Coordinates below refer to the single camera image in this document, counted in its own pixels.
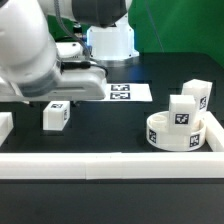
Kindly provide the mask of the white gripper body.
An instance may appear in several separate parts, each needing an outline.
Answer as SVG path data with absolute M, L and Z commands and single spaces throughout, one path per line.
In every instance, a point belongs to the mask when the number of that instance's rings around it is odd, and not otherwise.
M 88 69 L 65 70 L 58 77 L 13 84 L 0 79 L 0 102 L 85 101 L 106 96 L 107 70 L 96 64 Z

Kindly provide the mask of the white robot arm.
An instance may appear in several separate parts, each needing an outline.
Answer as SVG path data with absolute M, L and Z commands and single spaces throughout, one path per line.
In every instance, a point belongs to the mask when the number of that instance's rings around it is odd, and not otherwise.
M 107 65 L 134 61 L 132 0 L 0 0 L 0 102 L 101 100 Z M 46 17 L 87 24 L 87 40 L 66 56 Z

